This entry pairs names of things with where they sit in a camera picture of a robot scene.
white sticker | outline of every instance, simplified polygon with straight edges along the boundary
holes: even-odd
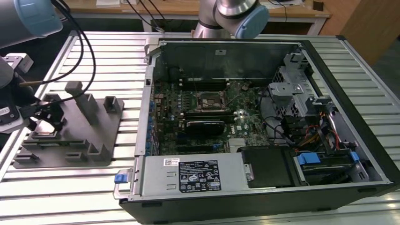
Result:
[[[11,109],[8,107],[0,109],[0,116],[8,114],[11,112]]]
[[[219,185],[220,185],[219,182],[211,182],[211,183],[210,183],[210,186],[219,186]]]
[[[180,163],[179,158],[166,158],[164,159],[164,166],[178,166]]]

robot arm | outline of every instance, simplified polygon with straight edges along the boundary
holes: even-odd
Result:
[[[51,0],[0,0],[0,49],[48,35],[63,29]],[[0,57],[0,133],[30,125],[22,109],[39,103],[31,87],[20,87],[23,78]]]
[[[195,38],[255,38],[270,18],[259,0],[202,0]]]
[[[63,29],[51,0],[0,0],[0,49]]]

metal case frame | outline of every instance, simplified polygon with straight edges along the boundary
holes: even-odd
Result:
[[[198,39],[172,39],[160,38],[159,42],[168,41],[199,41]],[[238,40],[208,39],[202,42],[238,42]],[[286,40],[240,40],[240,42],[276,42],[276,43],[294,43]],[[308,40],[296,40],[300,43],[307,56],[311,59],[311,64],[318,70],[322,80],[328,89],[331,98],[335,105],[343,113],[344,120],[355,131],[355,136],[362,140],[362,144],[370,150],[372,158],[376,160],[382,167],[380,176],[387,180],[378,182],[354,183],[351,185],[326,185],[322,188],[303,187],[303,188],[286,188],[284,191],[259,191],[250,193],[238,193],[235,195],[199,195],[196,197],[187,196],[182,198],[151,199],[134,197],[139,193],[140,179],[143,176],[143,166],[146,157],[142,151],[144,146],[140,142],[140,128],[147,127],[148,116],[147,113],[140,112],[140,127],[138,134],[138,147],[136,154],[136,168],[134,169],[138,176],[132,180],[132,195],[128,198],[120,199],[120,206],[123,209],[138,219],[140,223],[167,223],[175,221],[194,221],[215,218],[231,218],[282,214],[288,212],[300,211],[322,211],[332,210],[340,206],[368,196],[383,195],[399,188],[400,185],[400,171],[388,156],[375,134],[372,133],[355,105],[352,104],[344,90],[342,89],[323,59],[319,56],[311,42]],[[155,63],[151,58],[147,58],[150,64]],[[152,68],[147,71],[146,86],[151,90],[152,83]],[[150,94],[143,94],[142,109],[148,109]]]

warning label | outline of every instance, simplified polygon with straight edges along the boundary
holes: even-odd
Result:
[[[218,160],[180,162],[180,192],[220,191]]]

slotted metal tabletop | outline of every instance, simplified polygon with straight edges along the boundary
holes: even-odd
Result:
[[[28,130],[11,135],[0,153],[0,224],[119,224],[138,222],[114,199],[114,175],[134,165],[134,150],[140,112],[146,63],[144,41],[150,37],[190,38],[188,33],[87,32],[98,59],[98,75],[88,93],[96,98],[116,96],[126,107],[120,123],[114,158],[107,167],[16,169],[12,159]],[[262,35],[264,39],[312,42],[380,143],[400,166],[400,104],[380,78],[367,66],[347,41],[336,37]],[[47,79],[67,72],[80,55],[80,43],[70,37],[50,69]],[[84,60],[75,73],[38,91],[63,91],[68,80],[87,81],[92,72],[91,53],[86,47]],[[324,87],[316,81],[322,91]],[[399,224],[400,192],[356,201],[338,210],[202,221],[186,224]]]

